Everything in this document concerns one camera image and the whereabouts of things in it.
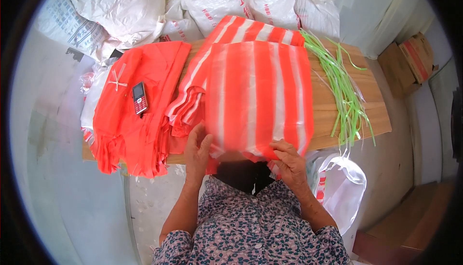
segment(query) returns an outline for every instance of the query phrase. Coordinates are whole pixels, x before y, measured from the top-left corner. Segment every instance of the mobile phone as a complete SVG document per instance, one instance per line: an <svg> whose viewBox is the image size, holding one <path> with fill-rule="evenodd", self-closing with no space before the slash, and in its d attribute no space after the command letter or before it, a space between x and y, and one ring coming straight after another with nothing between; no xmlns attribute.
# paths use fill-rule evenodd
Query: mobile phone
<svg viewBox="0 0 463 265"><path fill-rule="evenodd" d="M132 92L133 104L135 105L135 114L138 115L148 109L148 102L146 101L143 81L135 85L132 88Z"/></svg>

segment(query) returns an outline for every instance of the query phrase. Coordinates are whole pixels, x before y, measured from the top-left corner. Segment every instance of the phone screen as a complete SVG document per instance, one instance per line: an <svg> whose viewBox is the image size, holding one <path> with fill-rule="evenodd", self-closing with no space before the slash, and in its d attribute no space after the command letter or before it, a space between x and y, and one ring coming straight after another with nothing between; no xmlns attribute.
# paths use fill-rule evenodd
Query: phone screen
<svg viewBox="0 0 463 265"><path fill-rule="evenodd" d="M133 87L133 99L137 99L143 96L143 83L140 82Z"/></svg>

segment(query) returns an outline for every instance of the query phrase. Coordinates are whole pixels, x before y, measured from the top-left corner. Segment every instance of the stack of red plastic bags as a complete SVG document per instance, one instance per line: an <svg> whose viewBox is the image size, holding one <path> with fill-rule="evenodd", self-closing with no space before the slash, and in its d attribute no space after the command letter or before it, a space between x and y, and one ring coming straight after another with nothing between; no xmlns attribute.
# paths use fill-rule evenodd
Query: stack of red plastic bags
<svg viewBox="0 0 463 265"><path fill-rule="evenodd" d="M211 155L241 152L277 159L269 146L285 139L304 155L313 134L310 64L304 47L251 41L213 44L206 128Z"/></svg>
<svg viewBox="0 0 463 265"><path fill-rule="evenodd" d="M269 143L281 138L305 153L313 134L312 87L299 32L224 17L191 60L171 103L190 49L182 42L148 44L113 65L93 118L91 150L102 172L115 171L122 159L131 175L166 174L169 152L181 153L200 121L214 135L213 158L238 151L253 161L277 159ZM149 107L142 118L132 98L141 81ZM206 173L215 173L214 164Z"/></svg>
<svg viewBox="0 0 463 265"><path fill-rule="evenodd" d="M269 143L281 138L304 155L313 134L304 38L298 31L226 16L192 59L166 111L172 135L189 133L204 98L214 158L238 151L253 161L277 159Z"/></svg>
<svg viewBox="0 0 463 265"><path fill-rule="evenodd" d="M90 149L104 173L119 159L128 173L153 178L167 173L170 125L164 115L190 52L180 41L132 48L114 63L95 109ZM143 81L148 110L135 114L132 88Z"/></svg>

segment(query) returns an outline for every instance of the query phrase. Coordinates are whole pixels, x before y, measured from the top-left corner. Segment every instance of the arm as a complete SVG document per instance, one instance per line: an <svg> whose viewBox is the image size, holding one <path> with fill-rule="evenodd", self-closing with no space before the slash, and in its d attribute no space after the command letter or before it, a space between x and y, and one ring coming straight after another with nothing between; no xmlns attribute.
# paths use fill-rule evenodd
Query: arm
<svg viewBox="0 0 463 265"><path fill-rule="evenodd" d="M180 197L163 225L159 244L175 230L187 231L193 237L198 218L198 196L209 160L211 143L212 135L205 136L205 129L201 123L190 132L184 152L187 177Z"/></svg>
<svg viewBox="0 0 463 265"><path fill-rule="evenodd" d="M273 141L270 146L280 159L275 163L280 168L281 178L300 202L301 218L310 223L314 232L328 225L337 228L338 226L332 216L317 201L309 189L305 159L297 153L291 144L284 140Z"/></svg>

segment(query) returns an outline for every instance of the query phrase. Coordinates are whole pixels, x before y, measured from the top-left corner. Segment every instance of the green plastic strip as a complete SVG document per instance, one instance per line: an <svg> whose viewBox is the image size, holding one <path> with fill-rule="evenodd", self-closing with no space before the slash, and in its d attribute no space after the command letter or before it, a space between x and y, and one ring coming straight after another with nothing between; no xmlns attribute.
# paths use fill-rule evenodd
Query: green plastic strip
<svg viewBox="0 0 463 265"><path fill-rule="evenodd" d="M354 80L347 73L347 70L343 63L342 52L347 54L349 61L352 66L359 70L366 70L366 68L360 68L356 66L352 59L350 58L349 53L339 44L331 39L328 39L334 45L337 46L336 57L334 57L311 32L306 32L303 29L300 30L300 34L305 39L305 48L315 54L320 60L320 65L325 71L329 88L333 93L336 99L336 107L338 108L338 117L334 123L333 130L331 132L331 137L333 137L337 132L337 127L339 124L340 130L338 136L339 148L342 145L347 145L346 150L350 152L350 147L354 145L355 139L360 140L359 131L362 130L362 119L365 121L365 124L370 129L373 145L376 146L374 140L373 128L371 127L370 120L365 112L365 107L363 107L363 95L354 82ZM326 84L326 81L315 72L315 74Z"/></svg>

